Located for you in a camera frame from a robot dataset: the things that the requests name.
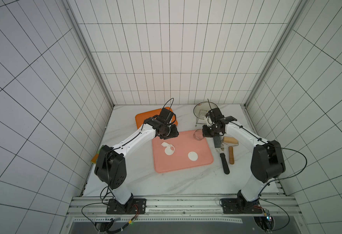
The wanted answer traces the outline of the white dough scrap strip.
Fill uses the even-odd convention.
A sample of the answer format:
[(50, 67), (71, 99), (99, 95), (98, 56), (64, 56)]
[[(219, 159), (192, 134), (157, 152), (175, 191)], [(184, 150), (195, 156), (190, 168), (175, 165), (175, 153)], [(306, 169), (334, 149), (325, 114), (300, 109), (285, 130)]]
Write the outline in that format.
[(166, 155), (171, 156), (175, 152), (175, 147), (167, 142), (162, 142), (161, 146), (164, 147), (164, 152)]

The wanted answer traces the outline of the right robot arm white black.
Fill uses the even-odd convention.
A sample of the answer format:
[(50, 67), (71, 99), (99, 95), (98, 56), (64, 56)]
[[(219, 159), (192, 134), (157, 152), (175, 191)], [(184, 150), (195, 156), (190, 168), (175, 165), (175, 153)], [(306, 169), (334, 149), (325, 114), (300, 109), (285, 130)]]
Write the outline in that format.
[(252, 153), (252, 175), (244, 188), (237, 193), (235, 202), (239, 210), (257, 205), (259, 195), (270, 180), (279, 177), (286, 170), (280, 143), (276, 140), (267, 141), (245, 129), (237, 123), (236, 118), (225, 117), (218, 107), (208, 111), (205, 119), (207, 124), (203, 125), (203, 136), (213, 138), (225, 172), (228, 170), (228, 163), (222, 145), (224, 134), (233, 136)]

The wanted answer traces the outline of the wooden rolling pin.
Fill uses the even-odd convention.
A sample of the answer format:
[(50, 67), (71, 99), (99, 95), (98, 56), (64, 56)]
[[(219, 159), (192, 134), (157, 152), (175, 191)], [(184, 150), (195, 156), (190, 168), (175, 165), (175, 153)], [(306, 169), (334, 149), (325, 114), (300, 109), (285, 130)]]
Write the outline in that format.
[(234, 159), (233, 148), (234, 148), (234, 146), (238, 146), (239, 141), (236, 138), (234, 138), (234, 137), (230, 137), (230, 136), (226, 137), (226, 136), (224, 136), (223, 139), (222, 139), (222, 143), (223, 143), (223, 145), (228, 147), (229, 163), (231, 165), (234, 165), (235, 159)]

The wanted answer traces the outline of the pink plastic tray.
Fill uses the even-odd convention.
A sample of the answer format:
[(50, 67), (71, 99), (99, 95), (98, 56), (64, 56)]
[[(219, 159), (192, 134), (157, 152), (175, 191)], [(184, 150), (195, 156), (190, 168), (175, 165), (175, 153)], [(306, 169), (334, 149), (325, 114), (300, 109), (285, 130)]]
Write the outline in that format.
[[(154, 138), (152, 152), (155, 171), (167, 173), (212, 164), (214, 158), (207, 140), (205, 138), (198, 140), (194, 136), (195, 131), (191, 130), (180, 132), (178, 137), (167, 140)], [(175, 147), (175, 152), (171, 156), (165, 154), (164, 147), (161, 146), (162, 142)], [(191, 161), (188, 158), (189, 152), (196, 152), (198, 160)]]

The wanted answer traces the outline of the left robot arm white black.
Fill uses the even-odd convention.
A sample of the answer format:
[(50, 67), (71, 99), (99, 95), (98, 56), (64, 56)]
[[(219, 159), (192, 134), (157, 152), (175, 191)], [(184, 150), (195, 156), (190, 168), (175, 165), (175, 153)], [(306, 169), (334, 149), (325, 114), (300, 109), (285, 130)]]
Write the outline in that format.
[(133, 199), (124, 181), (127, 176), (126, 156), (130, 156), (145, 143), (154, 138), (170, 139), (178, 137), (176, 114), (162, 108), (158, 115), (144, 120), (138, 130), (114, 146), (104, 145), (99, 150), (94, 174), (108, 185), (115, 201), (127, 205)]

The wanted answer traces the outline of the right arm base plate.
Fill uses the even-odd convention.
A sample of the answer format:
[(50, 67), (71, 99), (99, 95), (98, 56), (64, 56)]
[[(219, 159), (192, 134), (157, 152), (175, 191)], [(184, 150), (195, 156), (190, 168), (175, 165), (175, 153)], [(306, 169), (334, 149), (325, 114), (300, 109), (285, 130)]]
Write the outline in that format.
[(220, 199), (219, 204), (222, 207), (224, 214), (258, 215), (263, 213), (263, 210), (259, 207), (260, 204), (258, 200), (247, 202), (241, 198)]

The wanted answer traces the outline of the round cut dumpling wrapper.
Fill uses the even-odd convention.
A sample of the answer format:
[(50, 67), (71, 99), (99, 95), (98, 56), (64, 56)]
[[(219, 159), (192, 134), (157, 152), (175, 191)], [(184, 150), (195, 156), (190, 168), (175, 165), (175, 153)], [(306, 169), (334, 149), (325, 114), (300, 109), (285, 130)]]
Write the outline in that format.
[(188, 153), (188, 158), (191, 161), (197, 161), (198, 160), (198, 154), (196, 152), (189, 152)]

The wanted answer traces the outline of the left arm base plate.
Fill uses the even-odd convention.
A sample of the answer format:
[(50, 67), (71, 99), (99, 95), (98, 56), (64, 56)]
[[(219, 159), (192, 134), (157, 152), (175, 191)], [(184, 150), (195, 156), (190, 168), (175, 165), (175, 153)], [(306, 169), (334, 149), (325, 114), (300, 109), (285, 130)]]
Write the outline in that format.
[(145, 214), (146, 199), (129, 199), (126, 204), (120, 204), (115, 199), (109, 199), (106, 214), (108, 215), (142, 215)]

